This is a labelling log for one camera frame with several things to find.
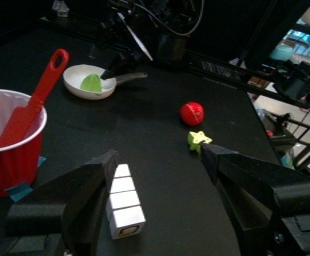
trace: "table surface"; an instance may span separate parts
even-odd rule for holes
[[[36,29],[0,46],[0,89],[32,94],[57,48],[69,52],[68,66],[105,67],[109,59],[88,58],[91,44]],[[212,143],[278,163],[247,94],[185,72],[152,65],[148,78],[123,84],[100,101],[75,97],[63,81],[47,99],[48,112],[37,187],[115,149],[129,165],[147,223],[139,235],[113,241],[103,220],[97,255],[239,255],[236,238],[216,189],[187,135],[203,131]],[[203,123],[187,127],[180,106],[199,102]],[[0,242],[10,199],[0,199]]]

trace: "cable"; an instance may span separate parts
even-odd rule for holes
[[[201,0],[201,7],[200,7],[200,13],[199,13],[199,17],[197,17],[197,21],[192,27],[192,29],[185,32],[185,33],[179,33],[175,30],[172,30],[164,23],[163,21],[156,17],[156,15],[151,12],[151,10],[148,10],[144,6],[141,6],[140,4],[135,4],[135,6],[137,8],[140,8],[143,11],[145,11],[148,13],[148,15],[152,17],[152,19],[171,32],[173,33],[176,36],[188,36],[191,35],[191,33],[196,30],[200,21],[201,21],[201,17],[203,17],[203,11],[204,11],[204,0]]]

